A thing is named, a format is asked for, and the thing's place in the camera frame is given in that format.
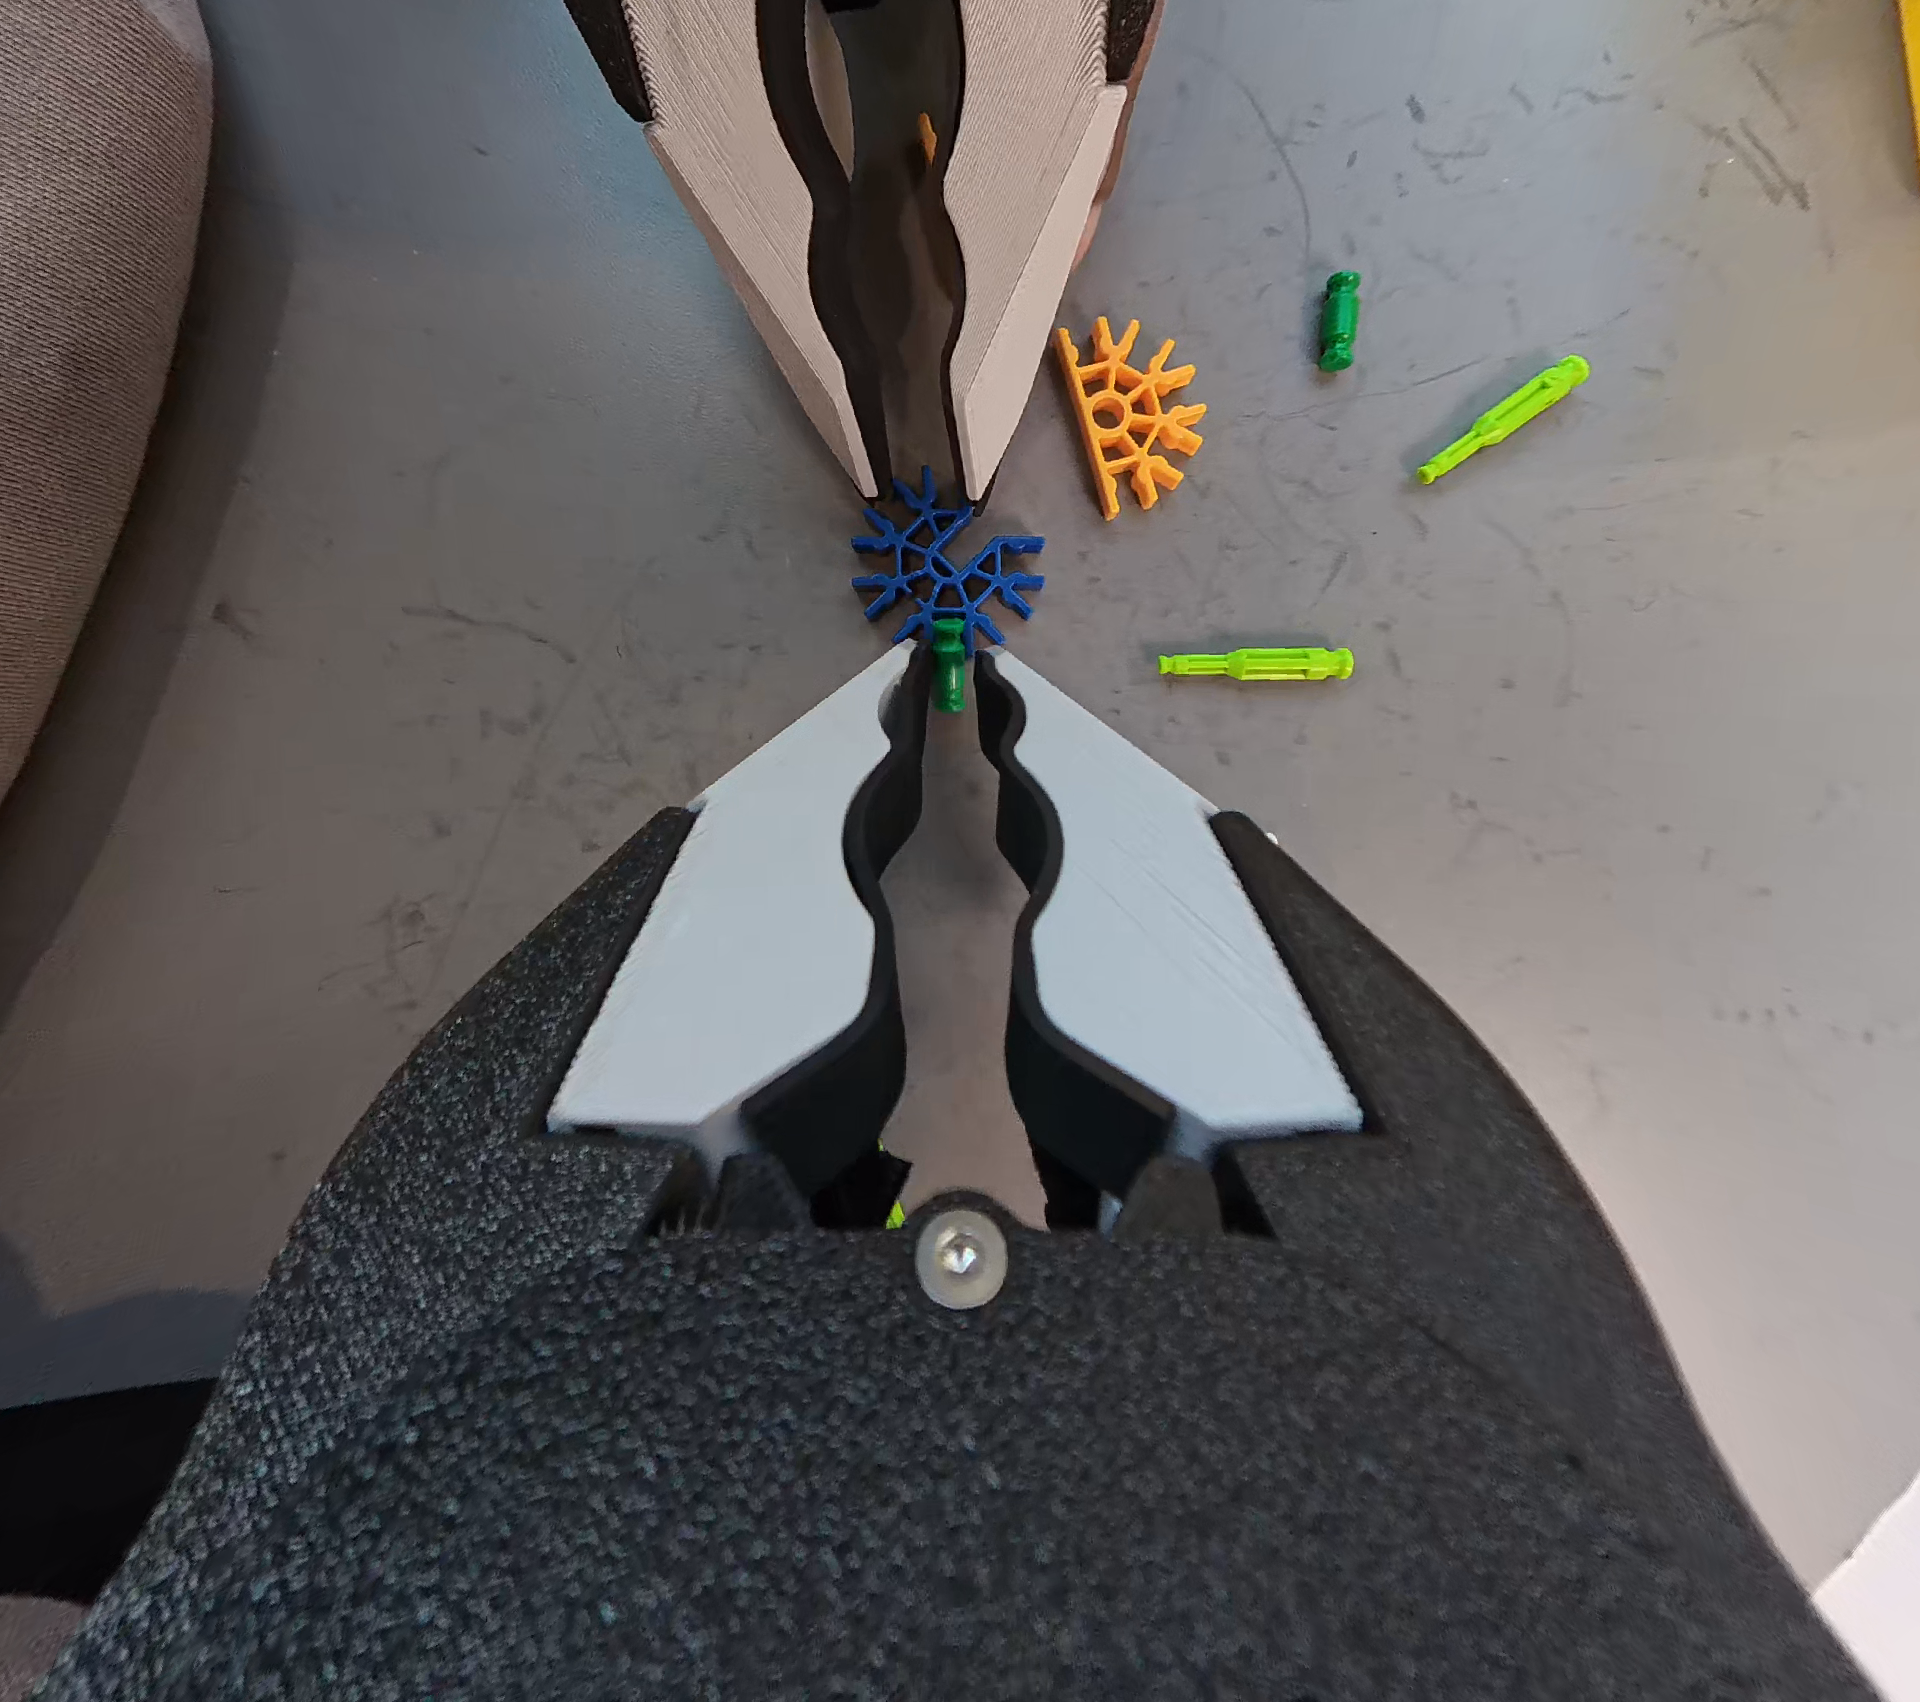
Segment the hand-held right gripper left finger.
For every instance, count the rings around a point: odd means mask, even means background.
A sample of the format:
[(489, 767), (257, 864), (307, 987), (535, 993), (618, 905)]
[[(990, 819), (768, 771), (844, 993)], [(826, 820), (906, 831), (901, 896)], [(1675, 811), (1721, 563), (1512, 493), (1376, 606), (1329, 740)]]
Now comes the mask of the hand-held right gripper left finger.
[(710, 785), (547, 1115), (553, 1134), (614, 1131), (746, 1152), (744, 1106), (853, 1025), (876, 928), (846, 864), (846, 822), (884, 760), (909, 669), (888, 651)]

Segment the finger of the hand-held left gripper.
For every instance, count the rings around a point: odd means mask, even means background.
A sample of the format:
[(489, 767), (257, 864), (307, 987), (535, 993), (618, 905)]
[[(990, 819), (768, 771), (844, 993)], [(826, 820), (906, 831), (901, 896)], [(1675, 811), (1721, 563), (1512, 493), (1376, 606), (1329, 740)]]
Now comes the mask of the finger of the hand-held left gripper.
[(890, 469), (873, 349), (853, 305), (848, 177), (821, 119), (806, 0), (620, 0), (647, 139), (855, 489)]
[(959, 0), (965, 93), (944, 204), (965, 262), (950, 358), (962, 479), (983, 499), (1041, 371), (1127, 85), (1110, 0)]

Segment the blue snowflake connector piece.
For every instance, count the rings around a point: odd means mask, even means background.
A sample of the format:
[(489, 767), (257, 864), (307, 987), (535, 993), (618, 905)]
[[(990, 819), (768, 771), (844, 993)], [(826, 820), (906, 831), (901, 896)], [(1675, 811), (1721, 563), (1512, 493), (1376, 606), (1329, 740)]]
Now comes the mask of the blue snowflake connector piece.
[(940, 627), (957, 624), (959, 652), (966, 661), (985, 649), (1005, 647), (995, 610), (1032, 618), (1044, 577), (1025, 563), (1044, 553), (1044, 539), (996, 535), (968, 554), (961, 542), (977, 512), (971, 505), (947, 507), (928, 466), (914, 484), (892, 481), (892, 505), (890, 512), (866, 505), (866, 531), (851, 542), (859, 557), (873, 563), (868, 572), (853, 579), (866, 620), (878, 623), (901, 610), (894, 643), (934, 643)]

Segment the light green plastic rod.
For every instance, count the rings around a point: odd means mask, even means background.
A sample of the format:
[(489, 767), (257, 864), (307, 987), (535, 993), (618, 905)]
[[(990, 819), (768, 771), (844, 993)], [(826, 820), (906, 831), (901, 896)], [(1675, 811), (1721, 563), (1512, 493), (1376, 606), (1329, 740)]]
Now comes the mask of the light green plastic rod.
[(1460, 436), (1437, 450), (1417, 469), (1417, 481), (1430, 489), (1486, 448), (1507, 443), (1590, 381), (1593, 367), (1581, 355), (1568, 355), (1541, 371), (1520, 389), (1483, 413)]
[(1226, 655), (1164, 655), (1159, 675), (1173, 681), (1347, 682), (1354, 675), (1348, 649), (1241, 649)]

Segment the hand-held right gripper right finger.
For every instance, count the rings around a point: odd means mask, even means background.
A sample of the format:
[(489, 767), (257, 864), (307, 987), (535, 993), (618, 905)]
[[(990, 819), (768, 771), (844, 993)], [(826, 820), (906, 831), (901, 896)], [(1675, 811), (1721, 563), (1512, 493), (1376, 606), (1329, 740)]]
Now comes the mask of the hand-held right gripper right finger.
[(1027, 890), (1006, 1073), (1029, 1138), (1059, 1163), (1209, 1163), (1362, 1129), (1212, 803), (1018, 658), (975, 681)]

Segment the person's beige hoodie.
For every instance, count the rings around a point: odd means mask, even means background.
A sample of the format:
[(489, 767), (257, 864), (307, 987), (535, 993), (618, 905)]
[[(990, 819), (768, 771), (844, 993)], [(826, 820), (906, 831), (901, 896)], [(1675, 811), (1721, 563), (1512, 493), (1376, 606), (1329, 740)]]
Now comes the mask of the person's beige hoodie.
[(2, 0), (2, 786), (115, 554), (174, 363), (214, 77), (198, 0)]

